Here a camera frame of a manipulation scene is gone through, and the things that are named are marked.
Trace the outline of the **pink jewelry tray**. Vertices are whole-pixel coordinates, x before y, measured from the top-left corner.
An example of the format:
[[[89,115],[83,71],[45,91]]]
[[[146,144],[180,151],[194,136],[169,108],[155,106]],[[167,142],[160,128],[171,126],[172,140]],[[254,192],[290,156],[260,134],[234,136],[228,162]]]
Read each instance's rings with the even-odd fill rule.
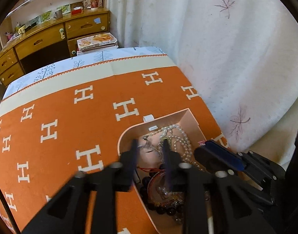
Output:
[[[118,152],[127,151],[133,139],[139,143],[148,135],[154,146],[163,154],[163,141],[168,141],[170,150],[180,154],[181,160],[205,168],[194,158],[198,142],[205,140],[198,121],[189,108],[152,118],[127,128],[118,141]],[[165,173],[165,160],[157,163],[145,163],[140,159],[139,151],[134,172],[134,188],[148,215],[155,233],[181,233],[183,222],[183,193],[173,192]]]

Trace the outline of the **gold ring pink stone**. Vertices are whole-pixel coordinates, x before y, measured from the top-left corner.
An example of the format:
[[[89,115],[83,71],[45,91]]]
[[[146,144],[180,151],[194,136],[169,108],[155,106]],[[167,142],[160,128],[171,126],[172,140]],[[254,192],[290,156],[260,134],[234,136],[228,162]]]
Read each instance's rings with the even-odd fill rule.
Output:
[[[198,144],[199,144],[199,146],[205,146],[206,141],[199,141]]]

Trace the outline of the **pink smart watch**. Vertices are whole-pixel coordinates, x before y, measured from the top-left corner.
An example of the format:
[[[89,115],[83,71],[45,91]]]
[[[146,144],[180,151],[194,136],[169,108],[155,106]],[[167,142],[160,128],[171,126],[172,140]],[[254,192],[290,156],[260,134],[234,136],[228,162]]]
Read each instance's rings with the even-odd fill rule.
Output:
[[[142,137],[142,142],[137,146],[140,159],[145,163],[163,162],[163,154],[156,146],[153,145],[152,140],[148,135]]]

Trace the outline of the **orange H-pattern blanket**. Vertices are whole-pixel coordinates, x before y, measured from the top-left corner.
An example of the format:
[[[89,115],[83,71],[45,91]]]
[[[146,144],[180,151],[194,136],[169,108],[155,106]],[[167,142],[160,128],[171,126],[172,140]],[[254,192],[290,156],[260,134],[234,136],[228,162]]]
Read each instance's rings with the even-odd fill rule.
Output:
[[[196,89],[165,54],[60,72],[0,104],[0,188],[23,229],[77,171],[118,159],[130,127],[180,125],[194,150],[227,140]]]

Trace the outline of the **white floral curtain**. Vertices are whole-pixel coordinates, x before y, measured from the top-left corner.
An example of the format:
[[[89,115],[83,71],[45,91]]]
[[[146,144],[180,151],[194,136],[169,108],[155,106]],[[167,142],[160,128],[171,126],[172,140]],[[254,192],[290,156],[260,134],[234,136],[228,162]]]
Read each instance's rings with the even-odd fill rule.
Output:
[[[286,167],[298,130],[298,23],[280,0],[106,0],[122,47],[156,46],[231,149]]]

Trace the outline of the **light blue bed sheet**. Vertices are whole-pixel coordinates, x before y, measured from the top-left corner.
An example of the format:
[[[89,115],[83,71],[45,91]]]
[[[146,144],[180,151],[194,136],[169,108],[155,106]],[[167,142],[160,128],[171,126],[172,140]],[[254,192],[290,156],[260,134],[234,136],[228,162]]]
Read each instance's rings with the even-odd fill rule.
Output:
[[[7,87],[7,90],[5,91],[3,99],[6,99],[7,97],[15,94],[19,90],[31,85],[32,83],[71,69],[102,61],[136,56],[151,56],[156,54],[165,53],[158,47],[104,48],[100,50],[83,52],[77,56],[51,63],[23,75],[19,79],[10,83],[10,85]]]

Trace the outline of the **printed cardboard box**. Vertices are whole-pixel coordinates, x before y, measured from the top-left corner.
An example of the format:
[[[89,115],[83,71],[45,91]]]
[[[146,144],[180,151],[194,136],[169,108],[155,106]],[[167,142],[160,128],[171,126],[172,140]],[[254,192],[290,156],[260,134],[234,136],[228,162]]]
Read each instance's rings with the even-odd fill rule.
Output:
[[[104,48],[118,48],[118,40],[110,32],[83,37],[78,39],[76,44],[77,53]]]

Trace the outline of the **wooden desk with drawers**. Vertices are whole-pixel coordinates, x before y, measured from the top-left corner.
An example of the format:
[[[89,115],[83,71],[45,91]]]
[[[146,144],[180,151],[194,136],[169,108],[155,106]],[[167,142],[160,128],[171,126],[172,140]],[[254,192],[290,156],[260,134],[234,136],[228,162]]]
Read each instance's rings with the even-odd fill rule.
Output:
[[[42,66],[76,56],[76,41],[110,30],[108,9],[83,10],[38,24],[0,52],[0,84],[12,81]]]

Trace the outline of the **wooden bookshelf hutch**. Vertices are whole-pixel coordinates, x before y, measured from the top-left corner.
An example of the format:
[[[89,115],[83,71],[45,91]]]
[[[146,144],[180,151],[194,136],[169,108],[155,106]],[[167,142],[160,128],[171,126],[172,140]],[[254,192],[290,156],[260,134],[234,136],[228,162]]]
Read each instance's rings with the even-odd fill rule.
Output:
[[[90,0],[19,0],[0,25],[0,44],[4,48],[18,27],[38,24],[53,18],[57,10],[69,14],[78,7],[90,8]]]

